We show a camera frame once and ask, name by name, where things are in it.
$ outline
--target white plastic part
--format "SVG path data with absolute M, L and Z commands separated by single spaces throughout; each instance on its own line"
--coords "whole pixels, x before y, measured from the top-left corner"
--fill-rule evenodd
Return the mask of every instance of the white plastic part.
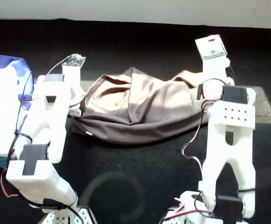
M 62 64 L 64 81 L 69 83 L 70 86 L 80 86 L 80 69 L 85 59 L 85 57 L 76 54 L 75 57 Z
M 232 166 L 239 189 L 255 188 L 256 174 L 252 164 L 255 107 L 217 101 L 208 109 L 207 114 L 207 156 L 202 166 L 203 180 L 199 182 L 199 190 L 202 191 L 208 210 L 213 211 L 216 180 L 225 163 Z M 226 142 L 226 131 L 233 132 L 233 145 Z M 243 217 L 252 217 L 255 211 L 255 192 L 242 192 L 239 196 L 244 203 Z
M 75 211 L 77 211 L 83 219 L 84 224 L 94 224 L 87 209 L 80 209 L 79 211 L 78 209 L 75 209 Z M 81 224 L 79 218 L 67 209 L 47 214 L 41 224 L 68 224 L 68 217 L 70 217 L 69 224 Z
M 22 80 L 19 88 L 23 89 L 26 80 Z M 14 67 L 0 69 L 0 157 L 6 157 L 14 139 L 14 130 L 20 106 L 18 100 L 17 76 Z M 21 110 L 19 123 L 27 112 Z
M 6 178 L 27 199 L 43 203 L 44 198 L 76 207 L 77 195 L 70 184 L 61 178 L 49 160 L 38 160 L 34 175 L 22 175 L 25 161 L 10 161 Z
M 184 209 L 180 212 L 192 211 L 195 210 L 194 201 L 195 197 L 199 195 L 199 192 L 194 191 L 185 191 L 180 196 L 180 206 L 184 205 Z M 205 204 L 200 201 L 195 202 L 197 209 L 199 210 L 207 210 Z M 166 217 L 173 215 L 174 211 L 169 211 Z M 199 212 L 189 213 L 187 215 L 179 216 L 176 218 L 169 219 L 164 221 L 162 224 L 223 224 L 221 219 L 204 217 Z M 236 222 L 236 224 L 247 224 L 247 222 Z
M 47 96 L 55 96 L 53 103 L 47 101 Z M 40 76 L 32 95 L 33 103 L 21 132 L 32 139 L 38 139 L 38 144 L 47 142 L 47 137 L 38 136 L 42 129 L 51 130 L 50 146 L 48 147 L 49 160 L 58 163 L 62 159 L 66 138 L 65 123 L 71 100 L 71 91 L 66 82 L 44 82 Z M 25 144 L 30 144 L 29 139 L 20 136 L 15 144 L 15 154 L 19 158 Z
M 225 68 L 229 67 L 230 63 L 220 36 L 210 35 L 195 40 L 195 43 L 202 58 L 202 72 L 209 78 L 226 78 Z

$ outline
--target dark floor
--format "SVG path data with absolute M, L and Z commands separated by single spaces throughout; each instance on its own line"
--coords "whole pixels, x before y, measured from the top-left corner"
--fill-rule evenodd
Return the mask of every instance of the dark floor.
M 0 21 L 0 54 L 25 58 L 37 76 L 65 56 L 79 53 L 87 57 L 82 69 L 86 89 L 100 75 L 120 73 L 131 66 L 164 80 L 182 70 L 199 72 L 202 62 L 194 40 L 210 34 L 221 35 L 238 84 L 254 86 L 258 94 L 253 140 L 256 213 L 248 221 L 271 223 L 271 30 L 63 20 Z M 68 133 L 63 160 L 56 167 L 79 194 L 80 204 L 86 200 L 85 188 L 100 174 L 123 171 L 135 177 L 144 189 L 143 198 L 128 182 L 111 180 L 93 193 L 90 207 L 99 224 L 120 224 L 124 223 L 122 214 L 131 212 L 144 200 L 143 213 L 130 223 L 157 224 L 175 196 L 197 189 L 198 168 L 180 154 L 180 147 L 193 134 L 191 131 L 163 142 L 129 148 Z M 203 160 L 206 139 L 204 127 L 188 153 Z M 228 176 L 224 172 L 220 184 L 228 183 Z M 41 217 L 40 210 L 17 198 L 5 198 L 0 189 L 0 223 L 36 223 Z

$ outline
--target blue fabric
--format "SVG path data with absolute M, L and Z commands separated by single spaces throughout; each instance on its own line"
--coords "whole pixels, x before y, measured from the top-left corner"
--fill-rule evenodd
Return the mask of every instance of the blue fabric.
M 0 69 L 12 66 L 16 70 L 17 74 L 17 84 L 18 84 L 18 99 L 21 100 L 28 100 L 32 98 L 32 94 L 34 92 L 34 79 L 33 75 L 29 75 L 31 70 L 29 69 L 26 61 L 20 57 L 13 57 L 13 56 L 6 56 L 0 55 Z M 24 107 L 27 109 L 30 108 L 31 102 L 25 101 L 22 103 Z

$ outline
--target brown cloth bag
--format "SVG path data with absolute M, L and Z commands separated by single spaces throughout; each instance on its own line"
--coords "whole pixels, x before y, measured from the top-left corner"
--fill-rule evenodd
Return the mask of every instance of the brown cloth bag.
M 162 81 L 135 68 L 103 75 L 86 93 L 72 131 L 126 145 L 174 136 L 198 126 L 201 110 L 194 109 L 190 89 L 205 80 L 202 73 L 183 71 Z

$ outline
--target wire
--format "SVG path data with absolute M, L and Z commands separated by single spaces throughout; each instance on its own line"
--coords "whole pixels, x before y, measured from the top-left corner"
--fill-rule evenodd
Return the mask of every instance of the wire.
M 221 79 L 218 79 L 218 78 L 211 78 L 211 79 L 206 80 L 205 82 L 210 81 L 210 80 L 218 80 L 218 81 L 222 82 L 224 85 L 227 85 L 226 82 L 224 82 L 224 81 L 222 81 Z M 205 84 L 205 82 L 202 83 L 202 87 L 201 87 L 201 94 L 202 94 L 202 97 L 204 99 L 206 99 L 205 95 L 204 95 L 204 84 Z
M 207 107 L 208 105 L 211 105 L 211 104 L 213 104 L 213 103 L 203 104 L 204 107 L 202 108 L 201 120 L 200 120 L 200 123 L 199 123 L 199 125 L 198 125 L 198 127 L 197 127 L 197 130 L 196 130 L 196 132 L 195 132 L 195 135 L 193 136 L 193 138 L 192 138 L 189 142 L 185 143 L 185 144 L 182 146 L 182 148 L 181 148 L 181 153 L 182 153 L 182 155 L 184 156 L 185 159 L 193 159 L 193 160 L 195 160 L 195 161 L 197 162 L 197 164 L 198 164 L 198 166 L 199 166 L 199 169 L 200 169 L 201 178 L 202 178 L 202 165 L 201 165 L 200 160 L 199 160 L 196 156 L 192 156 L 192 155 L 191 155 L 191 156 L 188 156 L 188 155 L 186 155 L 186 154 L 185 154 L 185 149 L 186 149 L 192 142 L 194 142 L 194 141 L 196 140 L 198 134 L 200 133 L 200 129 L 201 129 L 201 126 L 202 126 L 202 120 L 203 120 L 203 117 L 204 117 L 205 109 L 206 109 L 206 107 Z
M 179 202 L 179 203 L 181 203 L 181 200 L 179 199 L 179 198 L 174 198 L 174 200 L 176 201 L 176 202 Z
M 69 60 L 70 58 L 72 57 L 76 57 L 77 54 L 72 54 L 72 55 L 69 55 L 67 57 L 65 57 L 63 60 L 61 60 L 60 62 L 58 62 L 57 64 L 55 64 L 47 73 L 46 75 L 48 75 L 49 73 L 52 72 L 53 69 L 55 69 L 57 66 L 59 66 L 60 64 L 64 63 L 65 61 Z
M 234 80 L 235 85 L 237 85 L 237 79 L 236 79 L 235 73 L 234 73 L 234 71 L 232 69 L 232 66 L 229 66 L 229 70 L 230 70 L 230 76 Z
M 183 208 L 185 208 L 185 205 L 181 205 L 176 211 L 174 211 L 175 213 L 180 212 L 181 210 L 183 210 Z
M 196 209 L 202 216 L 204 216 L 204 217 L 206 217 L 206 218 L 214 217 L 214 214 L 211 214 L 211 215 L 206 216 L 206 215 L 203 214 L 203 212 L 205 212 L 205 211 L 197 209 L 197 207 L 196 207 L 196 201 L 197 201 L 197 199 L 199 198 L 199 196 L 201 196 L 201 194 L 202 194 L 202 192 L 200 191 L 200 193 L 198 194 L 198 196 L 196 196 L 196 198 L 195 198 L 195 201 L 194 201 L 194 203 L 193 203 L 195 209 Z
M 188 214 L 191 214 L 191 213 L 194 213 L 194 212 L 207 212 L 208 213 L 208 211 L 202 211 L 202 210 L 183 211 L 183 212 L 174 213 L 171 216 L 165 217 L 163 220 L 167 221 L 167 220 L 170 220 L 172 218 L 176 218 L 176 217 L 179 217 L 179 216 L 188 215 Z
M 251 189 L 242 189 L 242 190 L 238 190 L 238 192 L 250 192 L 250 191 L 255 191 L 255 188 L 251 188 Z
M 3 190 L 4 194 L 6 197 L 13 197 L 13 196 L 18 196 L 18 194 L 8 194 L 8 192 L 5 189 L 5 186 L 3 184 L 3 174 L 5 173 L 6 168 L 3 168 L 1 175 L 0 175 L 0 186 L 1 189 Z
M 74 213 L 74 215 L 75 215 L 77 218 L 80 219 L 80 221 L 81 221 L 82 224 L 84 224 L 83 218 L 81 218 L 81 216 L 80 216 L 73 208 L 71 208 L 71 207 L 69 206 L 68 209 L 69 209 L 70 211 L 72 211 L 72 212 Z
M 23 100 L 23 95 L 24 95 L 25 87 L 27 86 L 27 83 L 28 83 L 28 80 L 29 80 L 29 77 L 30 77 L 31 74 L 32 74 L 32 72 L 29 73 L 27 81 L 25 82 L 24 87 L 23 87 L 23 91 L 22 91 L 22 95 L 21 95 L 21 100 L 20 100 L 20 107 L 19 107 L 19 110 L 18 110 L 18 115 L 17 115 L 17 120 L 16 120 L 15 132 L 17 132 L 18 119 L 19 119 L 19 114 L 20 114 L 20 109 L 21 109 L 21 106 L 22 106 L 22 102 L 23 102 L 22 100 Z

